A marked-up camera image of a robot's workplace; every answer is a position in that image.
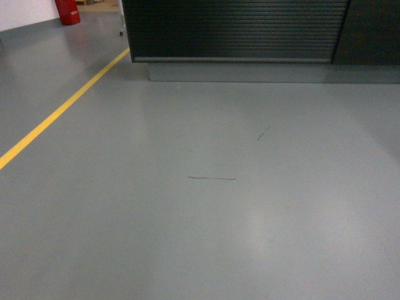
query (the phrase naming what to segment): red fire extinguisher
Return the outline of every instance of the red fire extinguisher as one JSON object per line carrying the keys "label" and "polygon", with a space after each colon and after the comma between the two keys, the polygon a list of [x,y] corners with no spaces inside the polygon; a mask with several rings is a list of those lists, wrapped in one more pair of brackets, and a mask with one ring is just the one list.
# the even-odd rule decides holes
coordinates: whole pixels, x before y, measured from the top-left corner
{"label": "red fire extinguisher", "polygon": [[75,0],[56,0],[56,6],[63,25],[73,25],[81,22]]}

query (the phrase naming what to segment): metal shutter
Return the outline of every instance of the metal shutter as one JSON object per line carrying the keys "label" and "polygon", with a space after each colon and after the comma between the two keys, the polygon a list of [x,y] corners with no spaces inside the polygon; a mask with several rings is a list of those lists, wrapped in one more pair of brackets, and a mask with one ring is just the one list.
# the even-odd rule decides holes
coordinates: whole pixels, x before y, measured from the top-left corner
{"label": "metal shutter", "polygon": [[348,0],[124,0],[137,61],[330,62]]}

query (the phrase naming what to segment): yellow line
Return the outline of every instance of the yellow line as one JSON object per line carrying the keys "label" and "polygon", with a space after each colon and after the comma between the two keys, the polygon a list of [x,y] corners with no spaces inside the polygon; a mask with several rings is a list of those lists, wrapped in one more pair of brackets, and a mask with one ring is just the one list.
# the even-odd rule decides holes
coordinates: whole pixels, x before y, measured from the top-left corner
{"label": "yellow line", "polygon": [[10,161],[12,161],[22,150],[26,148],[33,140],[35,140],[47,127],[49,127],[59,116],[71,107],[93,84],[103,77],[116,63],[118,63],[127,53],[129,48],[111,61],[103,70],[98,72],[92,79],[90,79],[83,87],[79,89],[71,98],[69,98],[63,105],[55,110],[48,116],[42,123],[35,129],[20,140],[14,147],[12,147],[5,155],[0,157],[0,170],[4,168]]}

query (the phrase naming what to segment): wall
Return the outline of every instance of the wall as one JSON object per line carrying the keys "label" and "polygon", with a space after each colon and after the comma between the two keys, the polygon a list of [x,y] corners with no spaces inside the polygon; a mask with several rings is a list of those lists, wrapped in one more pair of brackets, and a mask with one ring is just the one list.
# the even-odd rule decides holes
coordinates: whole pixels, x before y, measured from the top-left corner
{"label": "wall", "polygon": [[58,17],[54,0],[0,0],[0,31]]}

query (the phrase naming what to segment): floor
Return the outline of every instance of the floor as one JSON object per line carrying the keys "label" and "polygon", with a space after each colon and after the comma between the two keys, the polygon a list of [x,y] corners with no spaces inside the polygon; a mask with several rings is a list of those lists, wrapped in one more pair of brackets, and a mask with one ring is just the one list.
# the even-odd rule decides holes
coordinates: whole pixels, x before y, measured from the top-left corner
{"label": "floor", "polygon": [[90,5],[78,5],[79,12],[84,11],[119,11],[118,0],[104,0]]}
{"label": "floor", "polygon": [[[127,48],[118,12],[81,18],[0,44],[0,153]],[[398,300],[399,129],[399,85],[128,55],[0,170],[0,299]]]}

